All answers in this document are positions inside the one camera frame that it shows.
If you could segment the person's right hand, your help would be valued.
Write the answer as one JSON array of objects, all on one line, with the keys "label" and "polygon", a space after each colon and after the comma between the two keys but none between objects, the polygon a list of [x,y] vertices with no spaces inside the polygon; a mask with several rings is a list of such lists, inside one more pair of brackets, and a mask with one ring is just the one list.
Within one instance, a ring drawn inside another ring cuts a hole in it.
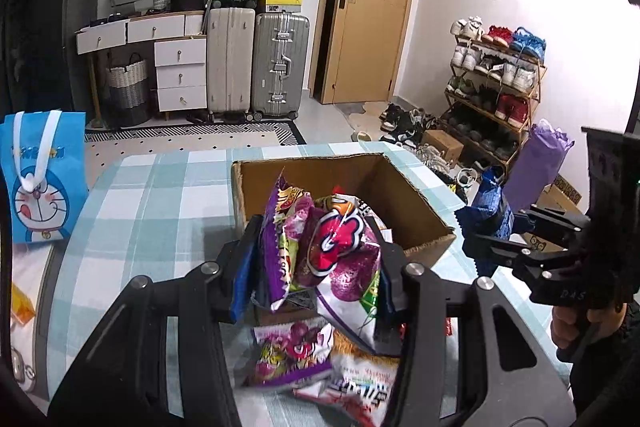
[{"label": "person's right hand", "polygon": [[[627,311],[626,303],[612,305],[608,309],[588,310],[587,320],[596,325],[592,340],[598,341],[613,335],[622,326]],[[551,338],[555,346],[567,349],[579,336],[578,311],[567,307],[553,307]]]}]

